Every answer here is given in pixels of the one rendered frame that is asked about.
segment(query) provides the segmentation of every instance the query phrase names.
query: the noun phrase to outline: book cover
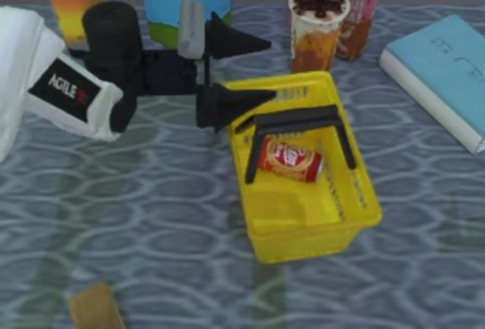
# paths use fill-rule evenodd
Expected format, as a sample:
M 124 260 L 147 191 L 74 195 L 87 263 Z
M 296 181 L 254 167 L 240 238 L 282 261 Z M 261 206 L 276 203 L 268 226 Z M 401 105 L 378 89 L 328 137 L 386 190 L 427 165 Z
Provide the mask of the book cover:
M 454 14 L 386 50 L 485 136 L 485 37 Z

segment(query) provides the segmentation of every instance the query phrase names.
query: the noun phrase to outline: brown wooden block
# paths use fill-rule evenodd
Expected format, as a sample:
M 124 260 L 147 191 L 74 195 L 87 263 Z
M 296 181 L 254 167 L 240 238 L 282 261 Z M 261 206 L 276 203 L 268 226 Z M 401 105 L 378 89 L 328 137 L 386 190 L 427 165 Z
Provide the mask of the brown wooden block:
M 110 287 L 97 284 L 68 300 L 76 329 L 125 329 Z

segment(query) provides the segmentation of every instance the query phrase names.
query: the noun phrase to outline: table surface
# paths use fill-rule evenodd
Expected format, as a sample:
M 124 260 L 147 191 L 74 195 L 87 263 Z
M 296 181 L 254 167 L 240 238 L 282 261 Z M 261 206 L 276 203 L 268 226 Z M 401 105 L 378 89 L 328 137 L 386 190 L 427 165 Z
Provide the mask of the table surface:
M 194 127 L 192 97 L 143 99 L 111 145 L 26 115 L 0 166 L 0 327 L 72 327 L 66 298 L 106 281 L 129 329 L 485 328 L 485 159 L 377 66 L 452 13 L 485 33 L 485 7 L 380 7 L 365 56 L 333 67 L 383 209 L 340 255 L 256 262 L 227 137 Z M 234 25 L 273 47 L 214 78 L 289 72 L 284 8 L 237 8 Z

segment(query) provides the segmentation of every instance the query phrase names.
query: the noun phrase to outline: wave pattern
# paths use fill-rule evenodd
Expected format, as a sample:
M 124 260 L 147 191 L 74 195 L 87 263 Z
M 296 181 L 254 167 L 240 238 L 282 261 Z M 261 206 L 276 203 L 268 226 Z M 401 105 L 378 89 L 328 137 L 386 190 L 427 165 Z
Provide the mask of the wave pattern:
M 485 33 L 485 7 L 383 6 L 364 57 L 333 67 L 384 211 L 341 255 L 255 261 L 227 138 L 194 127 L 192 98 L 143 99 L 111 145 L 26 115 L 0 167 L 0 327 L 71 327 L 66 298 L 104 280 L 129 329 L 483 329 L 485 160 L 377 66 L 389 41 L 451 13 Z M 284 8 L 234 22 L 273 48 L 214 77 L 289 72 Z

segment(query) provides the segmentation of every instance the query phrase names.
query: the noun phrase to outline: blue book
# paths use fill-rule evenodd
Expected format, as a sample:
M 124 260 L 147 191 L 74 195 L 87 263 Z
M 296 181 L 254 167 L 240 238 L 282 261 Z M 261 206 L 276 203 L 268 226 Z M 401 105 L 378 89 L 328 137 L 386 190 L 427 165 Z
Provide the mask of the blue book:
M 457 15 L 391 42 L 379 65 L 470 153 L 485 149 L 485 37 Z

